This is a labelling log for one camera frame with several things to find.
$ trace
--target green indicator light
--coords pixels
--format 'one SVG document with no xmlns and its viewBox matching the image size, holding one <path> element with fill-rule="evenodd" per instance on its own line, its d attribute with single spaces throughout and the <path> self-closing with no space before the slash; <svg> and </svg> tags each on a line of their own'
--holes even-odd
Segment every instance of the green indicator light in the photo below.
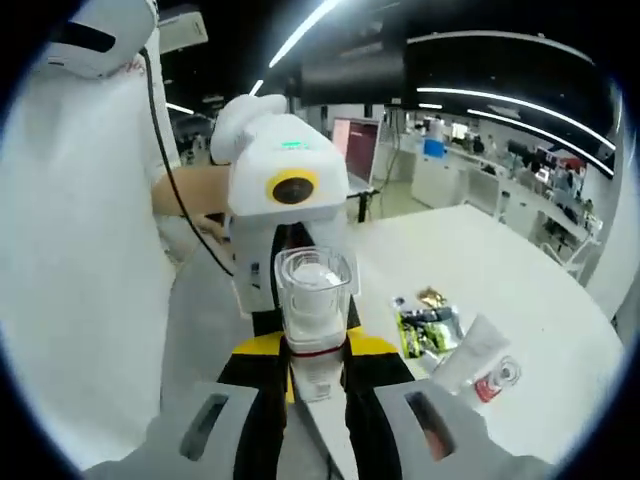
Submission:
<svg viewBox="0 0 640 480">
<path fill-rule="evenodd" d="M 302 142 L 282 142 L 280 145 L 283 148 L 309 148 L 309 145 Z"/>
</svg>

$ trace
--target yellow and black panel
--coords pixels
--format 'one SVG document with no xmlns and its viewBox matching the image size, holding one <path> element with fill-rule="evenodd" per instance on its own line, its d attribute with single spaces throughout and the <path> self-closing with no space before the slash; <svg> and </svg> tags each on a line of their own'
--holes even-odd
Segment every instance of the yellow and black panel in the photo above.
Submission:
<svg viewBox="0 0 640 480">
<path fill-rule="evenodd" d="M 413 375 L 396 348 L 382 338 L 364 333 L 362 327 L 347 331 L 344 387 L 345 413 L 351 445 L 361 479 L 402 479 L 395 437 L 375 387 L 411 382 Z"/>
<path fill-rule="evenodd" d="M 267 197 L 284 205 L 298 205 L 313 195 L 318 176 L 311 170 L 288 168 L 267 182 Z"/>
<path fill-rule="evenodd" d="M 287 423 L 289 350 L 282 332 L 236 347 L 218 382 L 258 390 L 236 452 L 234 479 L 276 478 Z"/>
</svg>

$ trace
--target ceiling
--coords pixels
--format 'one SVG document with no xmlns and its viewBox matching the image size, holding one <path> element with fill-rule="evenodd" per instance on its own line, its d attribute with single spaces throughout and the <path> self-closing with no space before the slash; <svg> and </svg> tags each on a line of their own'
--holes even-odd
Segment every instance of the ceiling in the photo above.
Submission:
<svg viewBox="0 0 640 480">
<path fill-rule="evenodd" d="M 158 3 L 163 10 L 185 2 Z M 585 25 L 602 22 L 606 15 L 599 12 L 598 18 L 589 18 L 584 9 L 566 6 L 571 2 L 550 0 L 343 0 L 269 70 L 271 58 L 321 0 L 262 0 L 250 6 L 231 2 L 224 10 L 217 2 L 190 3 L 197 4 L 203 14 L 209 42 L 164 54 L 163 75 L 172 81 L 165 86 L 169 102 L 205 114 L 211 108 L 211 104 L 202 102 L 206 96 L 220 95 L 226 101 L 248 92 L 258 79 L 265 80 L 261 94 L 283 91 L 300 71 L 303 56 L 308 61 L 310 55 L 336 46 L 353 47 L 359 41 L 370 43 L 380 37 L 384 41 L 389 32 L 403 40 L 434 32 L 517 32 L 590 53 L 597 51 L 597 35 Z M 594 59 L 606 65 L 606 59 Z M 545 106 L 603 136 L 613 128 L 605 69 L 547 44 L 514 38 L 436 35 L 409 44 L 405 60 L 410 92 L 423 86 L 493 92 Z M 409 97 L 409 103 L 439 103 L 451 113 L 466 112 L 467 108 L 495 113 L 487 109 L 496 102 L 485 99 L 441 94 Z M 598 153 L 599 141 L 566 122 L 526 108 L 519 108 L 518 114 L 523 123 L 550 131 L 592 155 Z"/>
</svg>

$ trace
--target black cable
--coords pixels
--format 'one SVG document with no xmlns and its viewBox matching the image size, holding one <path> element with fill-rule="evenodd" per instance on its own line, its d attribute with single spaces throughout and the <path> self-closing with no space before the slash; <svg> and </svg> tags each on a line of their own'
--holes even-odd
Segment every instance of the black cable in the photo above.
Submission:
<svg viewBox="0 0 640 480">
<path fill-rule="evenodd" d="M 393 124 L 393 115 L 389 116 L 389 122 L 391 124 Z M 400 152 L 400 142 L 401 142 L 401 138 L 400 138 L 400 125 L 398 122 L 398 117 L 397 115 L 395 116 L 396 122 L 395 122 L 395 130 L 393 128 L 393 125 L 390 125 L 391 131 L 392 133 L 395 133 L 395 135 L 393 136 L 393 157 L 391 158 L 391 161 L 388 162 L 389 168 L 387 169 L 387 176 L 385 177 L 384 181 L 382 182 L 382 186 L 380 187 L 380 218 L 384 218 L 384 190 L 385 187 L 387 186 L 387 184 L 389 183 L 389 181 L 391 180 L 391 172 L 393 171 L 393 167 L 396 164 L 396 160 L 398 158 L 398 153 Z"/>
<path fill-rule="evenodd" d="M 369 198 L 367 199 L 367 213 L 369 213 L 369 221 L 373 220 L 373 212 L 371 211 L 371 204 L 373 204 L 373 195 L 369 195 Z"/>
<path fill-rule="evenodd" d="M 178 205 L 180 206 L 182 215 L 184 215 L 184 218 L 187 220 L 187 223 L 191 227 L 191 230 L 193 230 L 193 233 L 195 233 L 196 237 L 198 237 L 198 240 L 200 240 L 204 248 L 207 250 L 207 252 L 209 252 L 209 254 L 213 257 L 213 259 L 220 266 L 220 268 L 222 268 L 224 273 L 226 273 L 230 277 L 233 277 L 233 273 L 231 273 L 229 269 L 224 266 L 224 264 L 216 256 L 216 254 L 213 252 L 213 250 L 211 249 L 209 244 L 206 242 L 206 240 L 202 238 L 202 234 L 198 230 L 198 227 L 196 227 L 193 224 L 193 221 L 191 220 L 191 217 L 187 212 L 187 208 L 184 206 L 184 202 L 182 201 L 182 198 L 178 193 L 178 187 L 176 185 L 175 179 L 173 178 L 173 172 L 171 171 L 171 166 L 169 165 L 169 159 L 167 158 L 167 152 L 164 149 L 164 141 L 162 138 L 162 134 L 160 133 L 160 126 L 158 124 L 158 116 L 156 113 L 156 102 L 155 102 L 155 99 L 153 98 L 153 77 L 151 74 L 151 59 L 149 58 L 149 52 L 147 52 L 146 48 L 143 48 L 142 50 L 140 50 L 140 54 L 144 58 L 144 61 L 147 65 L 147 89 L 149 91 L 149 105 L 151 107 L 151 119 L 153 121 L 153 129 L 158 139 L 158 146 L 160 147 L 160 155 L 162 156 L 162 163 L 164 163 L 164 168 L 167 170 L 167 175 L 169 176 L 169 183 L 171 183 L 171 189 L 173 190 L 173 194 L 176 196 L 176 200 L 178 201 Z"/>
<path fill-rule="evenodd" d="M 333 466 L 331 464 L 331 455 L 327 455 L 327 480 L 331 480 L 333 475 Z"/>
</svg>

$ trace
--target ceiling light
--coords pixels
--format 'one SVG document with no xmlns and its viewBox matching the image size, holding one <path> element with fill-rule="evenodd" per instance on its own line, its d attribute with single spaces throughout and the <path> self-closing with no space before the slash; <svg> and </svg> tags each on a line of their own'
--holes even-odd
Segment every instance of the ceiling light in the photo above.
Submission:
<svg viewBox="0 0 640 480">
<path fill-rule="evenodd" d="M 616 120 L 616 133 L 620 130 L 620 121 L 622 120 L 622 95 L 620 95 L 620 101 L 618 102 L 618 119 Z"/>
<path fill-rule="evenodd" d="M 278 53 L 271 59 L 269 62 L 269 68 L 273 68 L 273 66 L 282 60 L 289 50 L 293 48 L 293 46 L 298 43 L 298 41 L 307 33 L 311 27 L 313 27 L 316 23 L 318 23 L 322 17 L 324 17 L 327 13 L 333 10 L 341 0 L 325 0 L 322 2 L 318 8 L 316 8 L 311 15 L 307 17 L 307 19 L 300 24 L 298 28 L 296 28 L 295 32 L 291 34 L 291 36 L 284 42 L 284 45 L 280 47 Z"/>
<path fill-rule="evenodd" d="M 602 143 L 604 143 L 607 147 L 609 147 L 611 150 L 615 150 L 616 149 L 616 146 L 613 143 L 611 143 L 611 141 L 607 140 L 605 137 L 603 137 L 599 133 L 591 130 L 586 125 L 583 125 L 580 122 L 577 122 L 577 121 L 573 120 L 572 118 L 569 118 L 569 117 L 567 117 L 565 115 L 562 115 L 561 113 L 554 112 L 553 110 L 550 110 L 550 109 L 548 109 L 546 107 L 541 107 L 540 105 L 536 105 L 535 103 L 526 102 L 524 100 L 519 100 L 517 98 L 512 98 L 512 97 L 505 97 L 504 95 L 496 95 L 495 93 L 477 92 L 475 90 L 463 90 L 463 89 L 459 89 L 459 88 L 423 87 L 423 88 L 418 88 L 418 92 L 422 92 L 422 93 L 424 93 L 424 92 L 426 92 L 426 93 L 452 93 L 452 94 L 458 94 L 458 95 L 470 95 L 472 97 L 491 98 L 493 100 L 501 100 L 503 102 L 511 102 L 511 103 L 515 103 L 517 105 L 522 105 L 522 106 L 525 106 L 525 107 L 529 107 L 529 108 L 532 108 L 534 110 L 538 110 L 539 112 L 543 112 L 543 113 L 546 113 L 546 114 L 551 115 L 553 117 L 556 117 L 556 118 L 558 118 L 560 120 L 564 120 L 565 122 L 570 123 L 574 127 L 578 127 L 583 132 L 588 133 L 592 137 L 597 138 Z"/>
<path fill-rule="evenodd" d="M 602 170 L 604 170 L 605 172 L 607 172 L 609 175 L 613 176 L 613 170 L 611 170 L 609 167 L 607 167 L 604 163 L 602 163 L 600 160 L 598 160 L 596 157 L 594 157 L 593 155 L 589 155 L 587 152 L 585 152 L 584 150 L 582 150 L 579 147 L 576 147 L 573 143 L 569 143 L 566 140 L 552 134 L 549 132 L 545 132 L 544 130 L 541 130 L 537 127 L 531 126 L 531 125 L 527 125 L 526 123 L 522 123 L 522 122 L 518 122 L 516 120 L 512 120 L 510 118 L 507 117 L 501 117 L 500 115 L 494 115 L 493 113 L 488 113 L 488 112 L 481 112 L 480 110 L 473 110 L 472 108 L 469 108 L 467 110 L 467 112 L 472 113 L 474 115 L 479 115 L 481 117 L 487 117 L 487 118 L 493 118 L 495 120 L 500 120 L 501 122 L 506 122 L 506 123 L 510 123 L 512 125 L 516 125 L 518 127 L 522 127 L 522 128 L 526 128 L 527 130 L 531 130 L 532 132 L 535 133 L 539 133 L 540 135 L 544 135 L 546 137 L 549 137 L 551 140 L 561 143 L 563 144 L 565 147 L 569 147 L 570 149 L 576 151 L 577 153 L 579 153 L 580 155 L 582 155 L 583 157 L 587 158 L 589 161 L 591 161 L 591 163 L 593 163 L 594 165 L 599 166 Z"/>
<path fill-rule="evenodd" d="M 512 40 L 523 40 L 525 42 L 533 42 L 539 43 L 542 45 L 546 45 L 548 47 L 555 48 L 557 50 L 562 50 L 570 55 L 574 55 L 578 58 L 581 58 L 585 62 L 589 62 L 591 65 L 595 65 L 593 60 L 589 58 L 587 55 L 582 53 L 575 48 L 569 47 L 563 43 L 556 42 L 554 40 L 550 40 L 546 38 L 544 35 L 536 36 L 529 35 L 525 33 L 514 33 L 514 32 L 501 32 L 499 30 L 464 30 L 458 32 L 432 32 L 428 35 L 423 35 L 421 37 L 414 37 L 407 39 L 407 43 L 411 45 L 412 43 L 421 43 L 426 41 L 433 40 L 442 40 L 446 38 L 468 38 L 468 37 L 497 37 L 497 38 L 508 38 Z"/>
<path fill-rule="evenodd" d="M 172 108 L 179 112 L 188 113 L 189 115 L 194 114 L 193 110 L 189 110 L 188 108 L 181 107 L 180 105 L 174 105 L 173 103 L 167 103 L 167 108 Z"/>
<path fill-rule="evenodd" d="M 222 95 L 207 95 L 202 99 L 202 103 L 222 102 L 224 97 Z"/>
<path fill-rule="evenodd" d="M 497 105 L 487 105 L 487 107 L 493 110 L 494 112 L 496 112 L 498 115 L 504 115 L 505 117 L 515 118 L 516 120 L 520 120 L 520 114 L 518 113 L 518 110 L 516 110 L 515 108 L 499 107 Z"/>
<path fill-rule="evenodd" d="M 251 89 L 251 91 L 249 92 L 249 95 L 254 96 L 256 92 L 260 90 L 260 87 L 262 86 L 263 83 L 264 83 L 264 80 L 258 80 L 256 84 L 253 86 L 253 88 Z"/>
</svg>

